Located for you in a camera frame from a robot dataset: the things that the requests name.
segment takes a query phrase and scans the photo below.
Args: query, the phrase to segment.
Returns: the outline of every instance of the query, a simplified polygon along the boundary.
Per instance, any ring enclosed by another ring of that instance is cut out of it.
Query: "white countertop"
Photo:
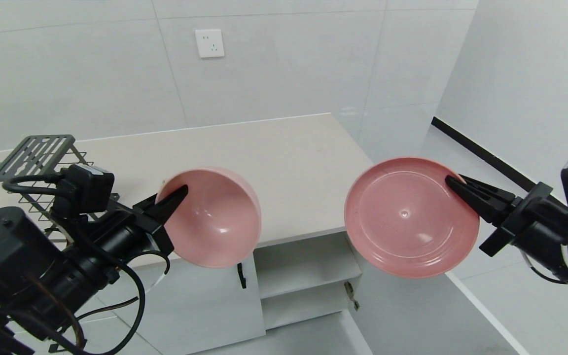
[[[255,189],[262,208],[258,247],[343,231],[343,206],[370,159],[331,114],[78,141],[86,159],[115,173],[113,191],[132,205],[185,169],[221,166]],[[2,161],[9,151],[0,151]],[[18,195],[0,187],[0,207]],[[142,256],[131,265],[158,263]]]

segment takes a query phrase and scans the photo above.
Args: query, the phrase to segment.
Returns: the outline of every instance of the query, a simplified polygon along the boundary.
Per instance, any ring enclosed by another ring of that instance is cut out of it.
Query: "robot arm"
[[[22,186],[41,180],[56,188]],[[4,182],[15,193],[54,195],[50,220],[68,239],[58,250],[19,207],[0,208],[0,355],[31,355],[7,329],[10,319],[34,337],[54,339],[73,354],[87,355],[84,334],[73,317],[99,290],[124,271],[138,286],[138,316],[133,328],[112,351],[116,354],[133,337],[144,311],[144,287],[128,262],[142,254],[169,261],[174,250],[164,224],[187,196],[183,186],[155,204],[153,195],[132,208],[110,199],[113,174],[92,166],[72,165],[58,174],[15,177]],[[104,212],[89,221],[88,213]],[[60,333],[72,326],[76,344]]]
[[[494,256],[506,245],[548,268],[568,284],[568,207],[555,200],[552,188],[539,182],[525,198],[462,176],[465,183],[446,177],[446,184],[487,223],[497,229],[480,250]],[[568,163],[561,171],[568,202]]]

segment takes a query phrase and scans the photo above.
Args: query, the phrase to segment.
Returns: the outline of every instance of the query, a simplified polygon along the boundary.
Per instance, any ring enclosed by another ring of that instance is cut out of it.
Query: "electrical outlet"
[[[224,57],[223,34],[220,30],[196,30],[196,47],[201,58]]]

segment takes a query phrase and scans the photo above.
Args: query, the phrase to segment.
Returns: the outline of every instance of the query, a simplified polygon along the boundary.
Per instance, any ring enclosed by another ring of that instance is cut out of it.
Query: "pink plate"
[[[187,197],[165,229],[175,252],[202,267],[232,267],[260,238],[261,212],[248,182],[224,168],[183,171],[164,182],[157,201],[187,184]]]
[[[443,274],[475,244],[479,216],[446,186],[451,169],[403,157],[361,175],[345,201],[345,228],[360,254],[401,277]]]

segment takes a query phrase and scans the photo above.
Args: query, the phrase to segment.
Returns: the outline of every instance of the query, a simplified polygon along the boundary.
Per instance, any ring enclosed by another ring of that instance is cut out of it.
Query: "wire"
[[[545,276],[542,272],[538,271],[534,265],[532,265],[532,262],[530,261],[530,259],[527,257],[527,254],[525,254],[525,252],[521,252],[521,256],[523,257],[523,260],[525,260],[525,264],[527,264],[527,266],[534,271],[534,274],[537,274],[538,276],[540,276],[541,279],[545,280],[545,281],[549,281],[550,283],[554,283],[554,284],[558,284],[558,285],[567,285],[566,282],[558,280],[558,279],[552,279],[551,277]]]
[[[38,188],[36,186],[19,185],[20,182],[29,182],[29,181],[44,181],[44,182],[47,182],[47,183],[56,183],[60,179],[61,179],[61,175],[59,175],[59,174],[16,176],[16,177],[12,177],[8,180],[5,180],[2,184],[2,187],[6,191],[10,191],[10,192],[14,192],[14,193],[20,193],[22,195],[42,194],[42,195],[50,195],[50,196],[60,196],[60,197],[67,198],[69,200],[69,199],[71,199],[70,194],[66,193],[65,191],[61,191],[59,189]]]
[[[21,312],[21,311],[10,311],[10,310],[2,310],[0,308],[0,315],[10,316],[17,319],[23,319],[27,322],[32,323],[36,328],[40,331],[47,334],[47,337],[56,341],[60,346],[65,348],[66,351],[69,351],[73,355],[94,355],[84,351],[83,349],[75,346],[72,342],[68,341],[65,337],[61,334],[53,330],[49,326],[45,325],[42,321],[36,319],[34,316],[30,315],[29,313]]]
[[[78,316],[76,319],[77,320],[81,320],[83,318],[86,318],[88,316],[97,314],[97,313],[102,313],[102,312],[106,312],[106,311],[112,311],[112,310],[117,310],[118,308],[122,308],[122,307],[126,307],[128,305],[132,305],[133,303],[135,303],[135,301],[137,301],[139,298],[137,297],[133,297],[131,299],[129,299],[128,301],[124,301],[121,303],[116,303],[115,305],[112,306],[106,306],[106,307],[102,307],[102,308],[98,308],[97,310],[92,310],[89,311],[81,316]]]
[[[91,241],[89,241],[88,238],[85,235],[85,232],[82,230],[82,228],[79,225],[74,225],[74,226],[77,229],[77,238],[76,238],[77,240],[79,240],[84,245],[86,245],[86,247],[88,247],[97,256],[109,261],[113,265],[124,270],[124,272],[126,272],[126,274],[129,277],[131,277],[131,279],[133,279],[133,282],[135,283],[135,286],[137,287],[139,305],[138,305],[138,309],[137,309],[137,315],[135,316],[135,321],[133,321],[133,326],[131,326],[131,329],[128,331],[128,333],[126,333],[126,336],[124,337],[124,339],[122,339],[122,341],[119,344],[117,344],[117,346],[115,346],[115,348],[110,349],[109,351],[107,351],[105,353],[102,353],[102,355],[115,355],[120,350],[122,350],[124,348],[124,346],[126,346],[126,344],[128,344],[129,341],[131,341],[131,339],[133,338],[133,335],[135,335],[135,332],[137,331],[137,328],[140,326],[140,322],[142,321],[142,317],[144,316],[144,308],[146,306],[146,292],[144,290],[144,285],[142,284],[142,280],[140,279],[140,277],[137,276],[137,274],[135,273],[135,271],[133,271],[132,268],[130,268],[128,265],[126,265],[126,263],[124,263],[123,261],[121,261],[117,258],[113,258],[113,256],[111,256],[111,254],[109,254],[108,252],[104,251],[102,248],[98,247],[97,245],[95,245]],[[52,338],[52,339],[54,339],[54,341],[59,343],[60,346],[62,346],[66,350],[73,353],[73,351],[71,351],[70,349],[68,349],[66,347],[66,346],[69,346],[69,345],[72,345],[72,344],[69,341],[67,341],[67,339],[62,337],[60,334],[58,334],[56,332],[54,332],[54,333],[57,334],[57,338]],[[88,353],[86,353],[86,352],[78,353],[78,354],[88,355]]]
[[[71,326],[74,329],[74,335],[76,336],[76,346],[83,349],[85,347],[85,343],[84,343],[85,342],[85,333],[83,332],[82,326],[80,326],[80,323],[77,321],[76,317],[74,317],[74,315],[69,310],[69,308],[67,308],[67,306],[63,305],[63,302],[59,301],[56,298],[56,296],[54,296],[47,288],[45,288],[45,286],[43,286],[40,283],[40,281],[36,280],[34,278],[34,276],[32,276],[30,274],[26,274],[25,276],[28,280],[31,281],[31,283],[34,283],[34,285],[36,285],[36,287],[41,292],[43,292],[45,294],[45,296],[47,296],[49,299],[51,299],[52,302],[54,302],[58,306],[58,308],[60,308],[61,311],[63,311],[63,313],[65,313],[65,315],[67,315],[67,317],[71,321]]]
[[[142,255],[149,255],[149,254],[159,256],[159,257],[161,257],[161,258],[163,258],[163,259],[165,260],[166,268],[165,268],[165,271],[164,271],[164,275],[166,275],[166,274],[168,273],[168,271],[170,271],[170,259],[168,259],[168,257],[167,257],[166,255],[162,254],[160,251],[150,250],[150,251],[140,252],[139,254],[135,254],[134,256],[131,256],[131,258],[129,258],[128,261],[126,261],[126,262],[127,262],[127,263],[128,263],[128,262],[131,262],[131,261],[133,261],[133,259],[135,259],[135,258],[138,258],[138,257],[140,257],[140,256],[142,256]],[[85,314],[83,314],[83,315],[78,316],[76,319],[77,319],[77,320],[81,320],[81,319],[83,319],[83,318],[86,318],[86,317],[88,317],[88,316],[90,316],[90,315],[94,315],[94,314],[97,314],[97,313],[106,312],[106,311],[112,311],[112,310],[117,310],[117,309],[119,309],[119,308],[126,307],[126,306],[128,306],[128,305],[132,305],[132,304],[133,304],[135,301],[137,301],[137,300],[138,300],[137,297],[133,297],[133,298],[129,299],[128,301],[116,303],[115,305],[112,305],[112,306],[106,306],[106,307],[98,308],[97,310],[92,310],[92,311],[90,311],[90,312],[87,312],[87,313],[85,313]]]
[[[168,274],[168,271],[170,271],[170,259],[160,251],[156,251],[156,250],[142,251],[139,254],[135,254],[135,255],[131,256],[128,259],[128,261],[126,261],[126,262],[130,263],[131,261],[135,260],[136,258],[139,258],[140,256],[144,256],[144,255],[156,255],[156,256],[159,256],[160,258],[164,259],[164,261],[166,262],[166,268],[164,270],[164,275]]]

